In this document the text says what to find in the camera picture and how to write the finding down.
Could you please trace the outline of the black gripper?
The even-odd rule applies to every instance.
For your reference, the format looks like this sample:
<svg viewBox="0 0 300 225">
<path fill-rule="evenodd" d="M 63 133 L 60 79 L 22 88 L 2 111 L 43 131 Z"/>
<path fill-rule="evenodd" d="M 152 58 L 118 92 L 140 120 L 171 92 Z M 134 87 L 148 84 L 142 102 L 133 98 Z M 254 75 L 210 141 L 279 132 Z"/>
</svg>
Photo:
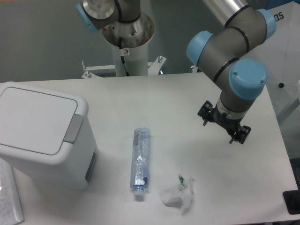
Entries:
<svg viewBox="0 0 300 225">
<path fill-rule="evenodd" d="M 197 115 L 203 119 L 203 126 L 212 122 L 224 128 L 231 137 L 229 144 L 233 142 L 244 143 L 251 132 L 251 127 L 240 125 L 242 118 L 230 119 L 229 113 L 220 113 L 217 106 L 214 108 L 208 100 L 202 105 Z"/>
</svg>

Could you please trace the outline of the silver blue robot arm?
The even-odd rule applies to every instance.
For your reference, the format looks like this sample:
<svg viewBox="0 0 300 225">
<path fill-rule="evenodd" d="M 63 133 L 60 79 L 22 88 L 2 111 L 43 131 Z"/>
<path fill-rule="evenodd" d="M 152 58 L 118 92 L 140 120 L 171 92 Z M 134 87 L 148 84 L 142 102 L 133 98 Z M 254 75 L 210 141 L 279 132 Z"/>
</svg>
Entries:
<svg viewBox="0 0 300 225">
<path fill-rule="evenodd" d="M 263 44 L 276 30 L 265 9 L 254 10 L 245 0 L 207 0 L 205 5 L 223 25 L 213 35 L 196 34 L 186 54 L 212 80 L 221 94 L 216 105 L 206 101 L 198 112 L 205 123 L 224 128 L 231 140 L 244 143 L 251 128 L 240 123 L 268 80 L 266 67 L 244 55 Z M 111 45 L 117 76 L 148 75 L 148 43 L 153 21 L 138 0 L 82 0 L 76 10 L 90 32 L 102 31 Z"/>
</svg>

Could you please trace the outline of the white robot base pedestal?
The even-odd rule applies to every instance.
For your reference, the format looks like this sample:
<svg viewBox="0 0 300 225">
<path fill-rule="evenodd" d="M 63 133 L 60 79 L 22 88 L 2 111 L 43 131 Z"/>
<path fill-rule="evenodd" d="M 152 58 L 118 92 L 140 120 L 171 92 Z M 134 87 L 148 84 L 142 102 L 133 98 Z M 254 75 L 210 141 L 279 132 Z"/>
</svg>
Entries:
<svg viewBox="0 0 300 225">
<path fill-rule="evenodd" d="M 132 23 L 113 22 L 102 33 L 111 46 L 115 66 L 125 61 L 132 73 L 138 65 L 147 71 L 148 44 L 154 34 L 154 23 L 148 15 L 141 13 Z"/>
</svg>

